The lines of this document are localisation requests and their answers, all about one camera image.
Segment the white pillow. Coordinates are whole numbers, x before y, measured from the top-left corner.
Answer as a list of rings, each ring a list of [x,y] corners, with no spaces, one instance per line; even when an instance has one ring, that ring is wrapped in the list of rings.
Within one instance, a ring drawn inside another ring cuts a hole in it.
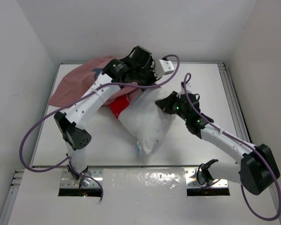
[[[137,138],[138,151],[149,154],[168,132],[176,115],[167,114],[155,102],[170,95],[163,88],[141,92],[118,116],[124,128]]]

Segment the red patterned pillowcase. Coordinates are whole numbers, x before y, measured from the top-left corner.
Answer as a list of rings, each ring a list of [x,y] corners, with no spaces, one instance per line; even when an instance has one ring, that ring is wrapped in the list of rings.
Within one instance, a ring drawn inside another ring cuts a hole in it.
[[[102,69],[114,59],[112,56],[94,58],[66,74],[48,101],[48,105],[64,107],[80,99],[95,83]],[[116,118],[141,94],[140,89],[124,87],[111,96],[104,106],[109,106]]]

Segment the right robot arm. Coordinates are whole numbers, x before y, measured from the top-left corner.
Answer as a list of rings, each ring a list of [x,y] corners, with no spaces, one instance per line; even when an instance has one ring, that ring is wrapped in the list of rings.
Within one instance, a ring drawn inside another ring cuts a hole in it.
[[[174,91],[155,103],[163,112],[180,117],[191,134],[235,160],[234,164],[222,164],[218,159],[202,163],[196,174],[197,182],[207,186],[215,179],[225,179],[239,183],[253,195],[277,184],[280,171],[270,147],[257,146],[224,131],[212,118],[201,113],[199,99],[197,94]]]

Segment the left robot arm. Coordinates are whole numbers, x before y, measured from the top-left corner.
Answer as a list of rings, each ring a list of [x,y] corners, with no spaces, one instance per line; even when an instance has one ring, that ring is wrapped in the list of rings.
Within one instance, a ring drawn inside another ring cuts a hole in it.
[[[95,83],[64,113],[54,115],[68,148],[69,168],[76,180],[87,171],[86,146],[91,135],[85,127],[97,110],[125,84],[151,86],[156,82],[151,52],[137,46],[122,59],[112,59],[98,75]]]

